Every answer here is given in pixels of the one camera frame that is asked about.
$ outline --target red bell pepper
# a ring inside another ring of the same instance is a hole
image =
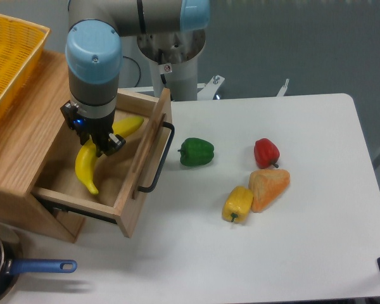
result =
[[[255,160],[259,168],[265,169],[271,165],[279,168],[277,161],[280,157],[279,149],[267,138],[262,138],[255,143]]]

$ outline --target bell pepper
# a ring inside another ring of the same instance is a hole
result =
[[[269,168],[271,165],[279,168],[277,161],[280,158],[279,149],[267,138],[255,142],[255,160],[260,169]]]
[[[204,139],[187,138],[180,149],[180,162],[187,167],[206,165],[214,158],[214,146]]]
[[[246,220],[251,209],[253,192],[243,186],[236,186],[230,193],[222,208],[222,218],[240,223]]]

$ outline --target blue handle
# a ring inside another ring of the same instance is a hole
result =
[[[51,272],[70,274],[77,268],[74,260],[41,260],[41,259],[16,259],[9,266],[9,274],[16,275],[24,272]]]

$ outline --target black metal handle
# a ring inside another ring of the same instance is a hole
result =
[[[162,171],[163,165],[165,164],[167,153],[169,152],[170,145],[173,141],[173,137],[175,136],[175,127],[170,122],[163,122],[162,127],[170,129],[170,134],[169,138],[167,139],[165,150],[163,151],[162,157],[160,158],[158,170],[156,170],[152,184],[149,187],[138,186],[137,190],[140,192],[149,193],[155,189],[156,184],[158,183],[160,172]]]

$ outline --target pepper stem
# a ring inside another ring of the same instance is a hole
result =
[[[238,214],[232,212],[231,217],[232,217],[231,223],[233,223],[235,221],[235,219],[238,217]]]

